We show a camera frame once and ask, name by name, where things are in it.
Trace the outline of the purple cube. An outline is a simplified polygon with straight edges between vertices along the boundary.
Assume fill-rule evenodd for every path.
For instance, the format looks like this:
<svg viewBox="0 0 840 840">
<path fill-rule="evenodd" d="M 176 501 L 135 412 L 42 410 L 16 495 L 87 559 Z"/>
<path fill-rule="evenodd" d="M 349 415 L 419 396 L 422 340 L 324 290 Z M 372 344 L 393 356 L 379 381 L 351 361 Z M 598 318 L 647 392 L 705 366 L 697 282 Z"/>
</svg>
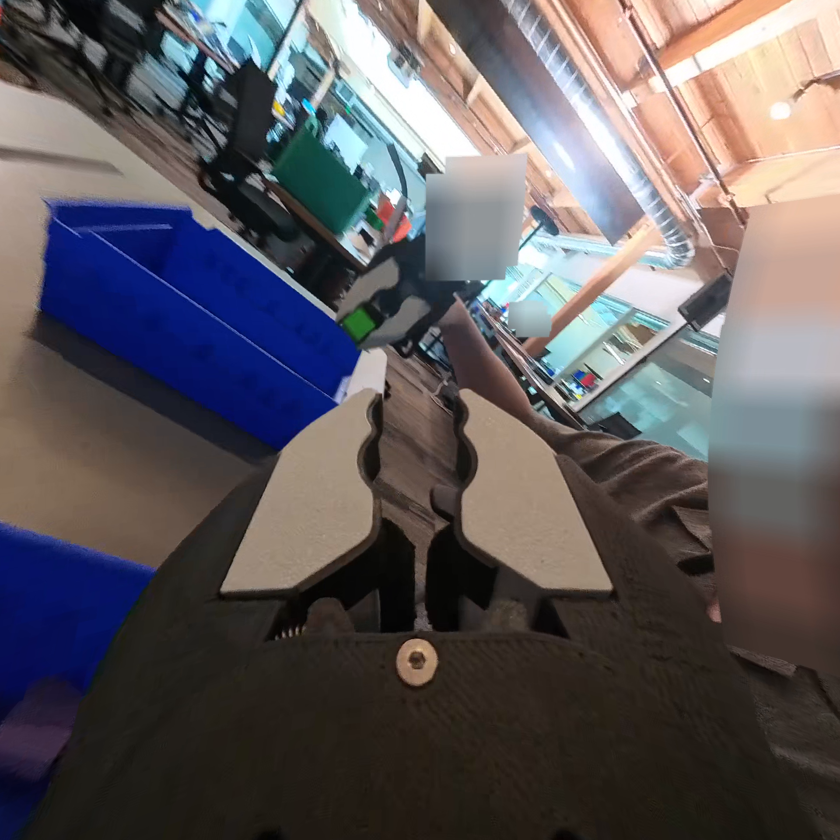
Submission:
<svg viewBox="0 0 840 840">
<path fill-rule="evenodd" d="M 42 679 L 26 689 L 1 724 L 1 776 L 33 784 L 45 779 L 65 751 L 81 693 L 62 679 Z"/>
</svg>

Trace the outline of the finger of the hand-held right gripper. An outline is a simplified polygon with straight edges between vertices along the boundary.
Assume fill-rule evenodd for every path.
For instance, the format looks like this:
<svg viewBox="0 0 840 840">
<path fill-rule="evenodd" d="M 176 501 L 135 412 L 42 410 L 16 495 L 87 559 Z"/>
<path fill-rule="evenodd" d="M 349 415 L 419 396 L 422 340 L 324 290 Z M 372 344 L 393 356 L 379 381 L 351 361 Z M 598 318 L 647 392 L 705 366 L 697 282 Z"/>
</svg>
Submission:
<svg viewBox="0 0 840 840">
<path fill-rule="evenodd" d="M 403 303 L 400 265 L 394 257 L 383 260 L 359 279 L 359 307 L 399 309 Z"/>
<path fill-rule="evenodd" d="M 388 316 L 380 326 L 359 342 L 359 349 L 375 350 L 404 341 L 431 311 L 431 306 L 424 299 L 405 298 L 395 314 Z"/>
</svg>

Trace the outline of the grey desk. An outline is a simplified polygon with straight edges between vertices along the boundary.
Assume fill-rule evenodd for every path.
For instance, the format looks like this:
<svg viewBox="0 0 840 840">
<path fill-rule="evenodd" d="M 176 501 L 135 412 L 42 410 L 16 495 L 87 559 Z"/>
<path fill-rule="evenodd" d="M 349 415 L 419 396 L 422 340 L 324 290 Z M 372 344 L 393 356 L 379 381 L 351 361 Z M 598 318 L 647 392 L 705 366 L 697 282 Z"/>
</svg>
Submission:
<svg viewBox="0 0 840 840">
<path fill-rule="evenodd" d="M 2 83 L 2 521 L 159 565 L 270 449 L 39 317 L 44 197 L 218 222 L 77 108 Z"/>
</svg>

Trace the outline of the black office chair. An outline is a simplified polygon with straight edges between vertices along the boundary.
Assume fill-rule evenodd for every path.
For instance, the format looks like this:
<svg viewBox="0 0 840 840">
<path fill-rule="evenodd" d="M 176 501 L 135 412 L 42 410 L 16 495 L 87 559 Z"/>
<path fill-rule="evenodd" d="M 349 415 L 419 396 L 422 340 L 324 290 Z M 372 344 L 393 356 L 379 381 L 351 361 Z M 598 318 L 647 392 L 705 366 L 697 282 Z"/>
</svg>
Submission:
<svg viewBox="0 0 840 840">
<path fill-rule="evenodd" d="M 198 162 L 197 180 L 205 192 L 224 205 L 238 223 L 238 234 L 260 251 L 269 241 L 290 243 L 300 235 L 294 218 L 268 194 L 261 165 L 266 158 L 267 134 L 275 125 L 272 112 L 277 87 L 247 59 L 225 81 L 220 93 L 234 100 L 233 116 L 215 156 Z"/>
</svg>

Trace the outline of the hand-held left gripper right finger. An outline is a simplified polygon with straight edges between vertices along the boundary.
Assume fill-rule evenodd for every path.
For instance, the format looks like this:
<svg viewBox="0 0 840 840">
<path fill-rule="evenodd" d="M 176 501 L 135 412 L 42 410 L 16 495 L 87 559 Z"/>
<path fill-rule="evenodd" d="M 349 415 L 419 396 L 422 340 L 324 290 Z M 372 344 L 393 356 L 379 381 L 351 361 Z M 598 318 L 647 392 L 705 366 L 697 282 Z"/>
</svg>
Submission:
<svg viewBox="0 0 840 840">
<path fill-rule="evenodd" d="M 459 526 L 514 591 L 606 598 L 614 586 L 555 453 L 528 426 L 459 393 L 466 451 Z"/>
</svg>

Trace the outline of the green board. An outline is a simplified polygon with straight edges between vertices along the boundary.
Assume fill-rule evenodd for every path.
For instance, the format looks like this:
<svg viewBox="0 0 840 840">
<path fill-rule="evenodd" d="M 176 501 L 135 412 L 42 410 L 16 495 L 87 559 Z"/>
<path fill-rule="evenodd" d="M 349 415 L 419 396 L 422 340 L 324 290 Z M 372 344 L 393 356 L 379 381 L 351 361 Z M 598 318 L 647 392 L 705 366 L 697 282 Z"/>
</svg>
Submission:
<svg viewBox="0 0 840 840">
<path fill-rule="evenodd" d="M 333 235 L 358 222 L 371 200 L 371 189 L 318 140 L 314 121 L 294 132 L 270 173 Z"/>
</svg>

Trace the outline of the small black monitor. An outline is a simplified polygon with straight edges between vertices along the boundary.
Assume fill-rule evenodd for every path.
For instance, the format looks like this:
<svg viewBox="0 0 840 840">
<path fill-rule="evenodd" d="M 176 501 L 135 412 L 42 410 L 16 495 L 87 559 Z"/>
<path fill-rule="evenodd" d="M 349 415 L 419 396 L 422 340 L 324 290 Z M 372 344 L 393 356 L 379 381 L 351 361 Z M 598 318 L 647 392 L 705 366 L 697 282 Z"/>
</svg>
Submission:
<svg viewBox="0 0 840 840">
<path fill-rule="evenodd" d="M 728 306 L 732 274 L 725 271 L 717 279 L 699 288 L 677 307 L 680 317 L 695 332 L 701 332 Z"/>
</svg>

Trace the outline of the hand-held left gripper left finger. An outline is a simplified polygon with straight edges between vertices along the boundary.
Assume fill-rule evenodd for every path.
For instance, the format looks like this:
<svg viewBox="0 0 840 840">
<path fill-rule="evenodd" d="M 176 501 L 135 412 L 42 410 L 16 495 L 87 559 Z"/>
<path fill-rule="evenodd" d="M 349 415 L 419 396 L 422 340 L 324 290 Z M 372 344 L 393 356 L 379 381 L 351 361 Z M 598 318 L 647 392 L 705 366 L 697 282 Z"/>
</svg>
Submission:
<svg viewBox="0 0 840 840">
<path fill-rule="evenodd" d="M 219 593 L 301 595 L 369 548 L 379 527 L 364 456 L 382 394 L 364 388 L 280 452 Z"/>
</svg>

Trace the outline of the blue plastic bin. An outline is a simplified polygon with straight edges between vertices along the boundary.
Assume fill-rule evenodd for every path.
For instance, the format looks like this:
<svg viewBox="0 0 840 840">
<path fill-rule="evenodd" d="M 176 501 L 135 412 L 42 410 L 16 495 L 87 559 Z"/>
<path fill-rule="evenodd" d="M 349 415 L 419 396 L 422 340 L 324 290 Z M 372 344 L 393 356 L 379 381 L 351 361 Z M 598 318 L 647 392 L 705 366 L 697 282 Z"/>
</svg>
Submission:
<svg viewBox="0 0 840 840">
<path fill-rule="evenodd" d="M 2 523 L 1 719 L 42 679 L 65 680 L 83 698 L 154 574 L 150 566 Z M 53 770 L 33 784 L 1 779 L 1 838 L 19 838 Z"/>
<path fill-rule="evenodd" d="M 43 201 L 42 313 L 274 449 L 340 400 L 352 339 L 189 207 Z"/>
</svg>

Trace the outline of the silver ventilation duct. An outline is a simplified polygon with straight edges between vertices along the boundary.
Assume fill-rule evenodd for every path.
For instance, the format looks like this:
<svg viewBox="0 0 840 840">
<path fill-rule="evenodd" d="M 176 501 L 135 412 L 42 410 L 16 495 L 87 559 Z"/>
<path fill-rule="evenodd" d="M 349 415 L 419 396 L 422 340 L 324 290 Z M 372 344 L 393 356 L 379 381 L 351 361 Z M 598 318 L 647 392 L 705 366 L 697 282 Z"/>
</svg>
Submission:
<svg viewBox="0 0 840 840">
<path fill-rule="evenodd" d="M 616 131 L 608 111 L 585 78 L 582 63 L 573 58 L 534 2 L 502 2 L 501 5 L 582 121 L 623 184 L 625 193 L 632 196 L 641 214 L 657 229 L 665 245 L 665 256 L 659 264 L 664 268 L 688 266 L 695 255 L 693 237 L 648 176 L 634 150 Z"/>
</svg>

